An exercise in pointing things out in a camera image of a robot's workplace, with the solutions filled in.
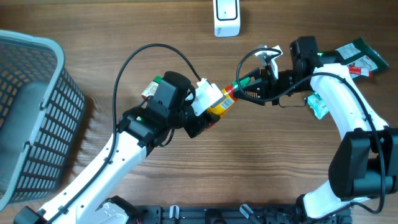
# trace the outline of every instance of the wood grain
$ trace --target wood grain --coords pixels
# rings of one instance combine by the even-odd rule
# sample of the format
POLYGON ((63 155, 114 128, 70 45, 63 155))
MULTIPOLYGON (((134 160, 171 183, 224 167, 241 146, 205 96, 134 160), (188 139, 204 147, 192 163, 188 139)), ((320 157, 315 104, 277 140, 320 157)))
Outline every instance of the wood grain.
MULTIPOLYGON (((390 69, 358 82, 358 88, 382 118, 398 126, 396 1, 241 1, 241 33, 224 39, 213 35, 212 7, 211 1, 0 6, 0 29, 49 37, 63 47, 66 68, 86 95, 88 109, 63 187, 111 134, 111 94, 121 65, 131 52, 154 42, 181 50, 199 75, 223 87, 234 80, 240 59, 259 44, 280 45, 287 53, 297 37, 315 35, 321 50, 331 50, 362 36, 390 69)), ((290 69, 289 54, 278 64, 290 69)), ((243 72, 258 66, 251 58, 243 72)), ((138 104, 141 91, 167 70, 195 81, 185 62, 167 49, 137 55, 119 85, 118 116, 138 104)), ((296 94, 282 102, 301 104, 302 98, 296 94)), ((319 121, 308 108, 240 101, 195 139, 176 131, 169 146, 155 149, 111 195, 134 205, 292 203, 327 180, 339 144, 330 115, 319 121)), ((354 209, 355 223, 397 223, 397 199, 389 195, 378 216, 354 209)), ((44 202, 29 206, 38 209, 44 202)), ((22 206, 6 208, 0 223, 11 223, 22 206)))

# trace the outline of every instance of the brown table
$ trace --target brown table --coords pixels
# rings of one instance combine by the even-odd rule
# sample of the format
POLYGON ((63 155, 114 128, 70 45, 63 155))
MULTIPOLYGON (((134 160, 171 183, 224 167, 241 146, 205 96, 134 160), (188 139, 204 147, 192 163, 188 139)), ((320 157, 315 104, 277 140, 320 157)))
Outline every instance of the brown table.
MULTIPOLYGON (((211 1, 0 6, 0 29, 57 41, 66 68, 87 99, 87 112, 69 160, 62 188, 105 145, 112 132, 111 96, 116 75, 138 47, 170 44, 197 72, 224 87, 234 80, 240 59, 259 44, 280 45, 280 70, 291 69, 289 44, 314 35, 321 50, 340 47, 359 36, 390 64, 389 71, 358 83, 367 101, 398 127, 398 15, 395 1, 242 1, 241 33, 213 34, 211 1)), ((258 67, 247 61, 243 72, 258 67)), ((195 81, 185 62, 166 49, 140 53, 119 85, 118 116, 141 101, 141 91, 165 71, 195 81)), ((304 94, 283 97, 301 104, 304 94)), ((328 114, 317 120, 309 108, 258 106, 240 101, 209 131, 190 139, 176 131, 165 148, 155 149, 115 188, 134 205, 240 205, 294 203, 296 197, 327 180, 340 136, 328 114)), ((384 211, 354 209, 355 223, 397 223, 398 196, 386 198, 384 211)), ((30 203, 38 209, 45 201, 30 203)), ((377 200, 368 202, 375 207, 377 200)), ((24 205, 6 208, 0 223, 12 222, 24 205)))

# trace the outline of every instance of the plastic bin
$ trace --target plastic bin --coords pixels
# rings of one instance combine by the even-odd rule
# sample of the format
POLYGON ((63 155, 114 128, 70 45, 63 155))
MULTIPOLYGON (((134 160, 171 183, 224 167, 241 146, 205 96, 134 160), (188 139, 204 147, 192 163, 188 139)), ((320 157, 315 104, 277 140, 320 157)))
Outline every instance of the plastic bin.
POLYGON ((85 99, 54 41, 0 30, 0 211, 56 191, 85 99))

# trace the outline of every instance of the gray tray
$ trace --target gray tray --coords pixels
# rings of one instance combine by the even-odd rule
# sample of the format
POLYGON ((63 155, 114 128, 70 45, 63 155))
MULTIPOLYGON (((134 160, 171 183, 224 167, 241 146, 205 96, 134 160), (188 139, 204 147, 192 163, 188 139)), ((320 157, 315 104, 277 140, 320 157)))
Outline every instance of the gray tray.
POLYGON ((0 211, 56 191, 86 109, 54 41, 0 30, 0 211))

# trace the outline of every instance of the robotic arm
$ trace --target robotic arm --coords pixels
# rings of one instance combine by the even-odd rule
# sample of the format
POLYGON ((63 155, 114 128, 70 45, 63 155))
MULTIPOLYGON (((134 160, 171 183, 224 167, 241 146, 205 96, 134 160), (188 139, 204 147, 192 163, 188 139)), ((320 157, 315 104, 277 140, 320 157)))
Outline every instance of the robotic arm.
MULTIPOLYGON (((315 38, 301 37, 290 45, 293 70, 278 74, 275 72, 275 57, 264 50, 261 54, 264 68, 253 70, 242 77, 240 80, 251 77, 253 82, 245 87, 239 86, 233 93, 234 97, 259 105, 264 105, 267 101, 277 105, 281 95, 290 96, 296 92, 313 90, 328 106, 342 142, 331 162, 329 180, 315 191, 301 195, 295 205, 290 205, 290 212, 280 212, 279 207, 275 211, 271 209, 274 212, 270 212, 270 208, 276 208, 275 206, 252 209, 242 205, 239 214, 243 220, 232 223, 280 223, 281 220, 278 221, 274 217, 281 217, 282 222, 286 224, 323 223, 327 218, 331 220, 333 215, 351 205, 380 197, 382 187, 386 194, 397 192, 398 166, 393 161, 398 159, 398 130, 389 128, 368 105, 353 83, 348 68, 339 63, 339 53, 319 54, 315 38), (331 73, 341 79, 319 75, 325 73, 331 73), (370 124, 374 125, 376 135, 382 141, 375 140, 370 124), (381 143, 384 159, 368 159, 370 150, 380 153, 376 146, 378 142, 381 143), (380 161, 383 162, 385 170, 381 169, 380 161)), ((169 132, 184 128, 188 135, 194 138, 217 122, 220 117, 208 113, 206 109, 221 103, 223 94, 216 85, 210 85, 205 79, 198 82, 198 88, 194 90, 190 81, 183 75, 166 72, 154 96, 146 101, 145 108, 135 107, 123 113, 117 126, 115 153, 100 175, 80 196, 74 198, 103 165, 103 161, 108 159, 106 157, 109 155, 113 136, 93 162, 65 190, 44 204, 37 213, 28 207, 24 208, 14 223, 46 223, 47 220, 52 223, 141 223, 139 209, 127 209, 127 202, 115 203, 112 199, 105 200, 106 197, 153 148, 162 146, 169 132), (67 208, 64 207, 73 198, 73 203, 67 208), (32 219, 26 222, 26 217, 34 217, 36 222, 32 222, 32 219)), ((183 210, 180 211, 174 206, 168 212, 169 217, 156 213, 152 218, 165 218, 165 223, 180 223, 177 221, 183 210)), ((217 221, 222 220, 221 212, 208 215, 209 213, 205 212, 203 223, 228 223, 217 221)), ((144 219, 143 223, 152 222, 144 219)))

